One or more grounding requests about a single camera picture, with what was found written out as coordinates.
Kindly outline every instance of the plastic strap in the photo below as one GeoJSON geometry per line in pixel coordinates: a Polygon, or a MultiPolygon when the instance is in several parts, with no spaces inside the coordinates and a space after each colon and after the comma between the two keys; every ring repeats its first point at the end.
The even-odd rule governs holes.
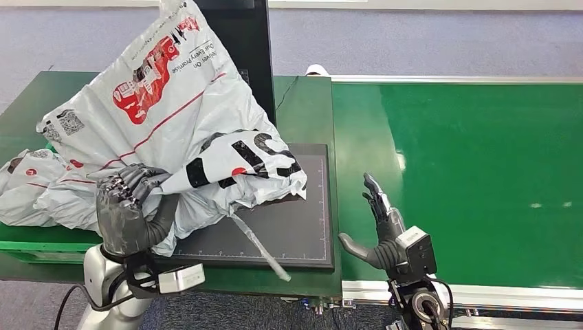
{"type": "Polygon", "coordinates": [[[261,251],[261,256],[263,256],[267,263],[269,263],[269,266],[275,271],[275,274],[277,274],[277,276],[282,280],[289,282],[292,277],[285,271],[285,269],[283,269],[283,267],[279,265],[277,260],[275,260],[275,258],[265,249],[265,247],[263,247],[263,244],[261,244],[261,242],[257,239],[257,236],[255,236],[251,228],[249,228],[249,226],[236,214],[230,215],[229,217],[233,219],[237,227],[239,227],[245,236],[247,236],[251,242],[255,244],[259,251],[261,251]]]}

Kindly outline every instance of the plastic bag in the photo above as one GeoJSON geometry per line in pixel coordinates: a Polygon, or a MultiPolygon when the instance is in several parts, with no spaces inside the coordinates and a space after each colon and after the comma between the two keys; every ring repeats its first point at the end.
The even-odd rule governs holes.
{"type": "Polygon", "coordinates": [[[36,200],[65,174],[65,161],[50,150],[24,150],[0,168],[0,221],[9,226],[56,226],[36,200]]]}
{"type": "Polygon", "coordinates": [[[74,170],[49,183],[34,208],[42,210],[62,226],[98,232],[95,212],[95,181],[85,179],[74,170]]]}
{"type": "Polygon", "coordinates": [[[164,0],[161,17],[37,131],[89,179],[138,162],[175,174],[162,186],[181,193],[175,225],[154,248],[164,256],[175,237],[231,216],[237,205],[288,193],[305,198],[305,173],[296,166],[281,175],[295,159],[192,1],[164,0]],[[238,141],[256,159],[238,153],[238,141]],[[192,184],[189,176],[206,181],[192,184]]]}

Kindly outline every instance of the black mat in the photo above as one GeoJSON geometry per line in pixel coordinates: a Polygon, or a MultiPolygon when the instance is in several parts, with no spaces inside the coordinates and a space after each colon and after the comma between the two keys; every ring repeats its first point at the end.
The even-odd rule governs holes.
{"type": "MultiPolygon", "coordinates": [[[[333,269],[327,146],[290,144],[289,148],[308,176],[307,199],[287,197],[237,214],[282,266],[333,269]]],[[[255,245],[229,218],[180,240],[172,259],[267,265],[255,245]]]]}

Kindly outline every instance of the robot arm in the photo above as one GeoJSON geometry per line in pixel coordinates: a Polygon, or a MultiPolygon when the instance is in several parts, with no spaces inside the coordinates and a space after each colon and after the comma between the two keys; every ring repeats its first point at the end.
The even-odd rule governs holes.
{"type": "Polygon", "coordinates": [[[378,245],[367,248],[340,233],[342,246],[374,268],[386,271],[393,303],[401,314],[401,320],[391,329],[449,330],[451,310],[447,319],[447,304],[433,285],[437,280],[428,277],[437,271],[431,237],[416,226],[405,230],[401,213],[368,173],[364,174],[364,186],[370,192],[362,195],[375,217],[378,245]]]}
{"type": "Polygon", "coordinates": [[[137,330],[152,298],[180,294],[205,281],[201,264],[161,272],[149,251],[168,236],[174,218],[164,215],[174,214],[178,195],[163,196],[152,219],[144,217],[142,205],[170,176],[160,168],[132,164],[98,182],[96,210],[103,244],[87,250],[85,286],[72,288],[80,288],[90,302],[78,330],[137,330]]]}

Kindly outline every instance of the red printed logo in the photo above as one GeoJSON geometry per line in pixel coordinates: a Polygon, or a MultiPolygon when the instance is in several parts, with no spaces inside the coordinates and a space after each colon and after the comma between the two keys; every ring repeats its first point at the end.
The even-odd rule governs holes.
{"type": "Polygon", "coordinates": [[[179,37],[186,40],[184,31],[193,30],[200,31],[197,20],[187,17],[146,55],[142,65],[133,70],[132,80],[113,90],[113,103],[125,111],[132,123],[143,123],[148,110],[162,98],[164,87],[170,80],[168,62],[180,55],[177,48],[179,37]]]}
{"type": "Polygon", "coordinates": [[[236,169],[234,169],[231,172],[231,176],[234,177],[235,175],[245,174],[245,173],[247,173],[247,170],[245,170],[243,167],[237,167],[236,169]]]}
{"type": "Polygon", "coordinates": [[[83,167],[83,163],[77,162],[74,159],[71,159],[71,164],[73,164],[73,166],[75,166],[76,168],[82,168],[83,167]]]}

